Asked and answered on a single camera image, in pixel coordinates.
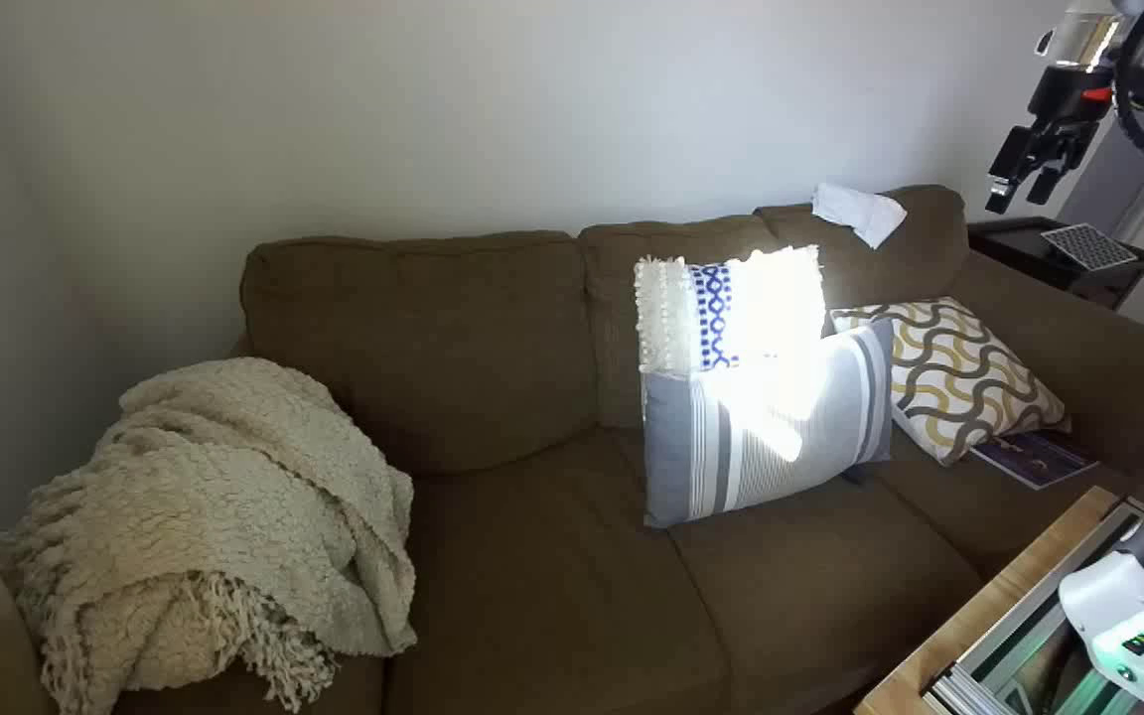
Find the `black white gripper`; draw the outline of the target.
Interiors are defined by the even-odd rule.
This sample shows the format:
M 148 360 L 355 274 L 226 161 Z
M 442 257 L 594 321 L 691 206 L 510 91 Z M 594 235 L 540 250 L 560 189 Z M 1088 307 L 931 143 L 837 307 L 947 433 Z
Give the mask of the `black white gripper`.
M 1107 71 L 1046 69 L 1027 99 L 1034 124 L 1012 128 L 990 161 L 985 206 L 1004 213 L 1017 186 L 1027 186 L 1027 204 L 1046 206 L 1057 182 L 1088 153 L 1107 106 Z

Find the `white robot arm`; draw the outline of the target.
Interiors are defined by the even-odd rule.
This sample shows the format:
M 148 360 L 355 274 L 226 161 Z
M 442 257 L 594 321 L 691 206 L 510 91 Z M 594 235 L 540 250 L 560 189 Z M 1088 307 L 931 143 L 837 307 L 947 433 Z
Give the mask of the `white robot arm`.
M 1004 213 L 1017 194 L 1049 204 L 1086 161 L 1106 120 L 1117 120 L 1144 153 L 1144 0 L 1068 0 L 1038 41 L 1038 54 L 1027 120 L 990 161 L 985 206 L 994 213 Z

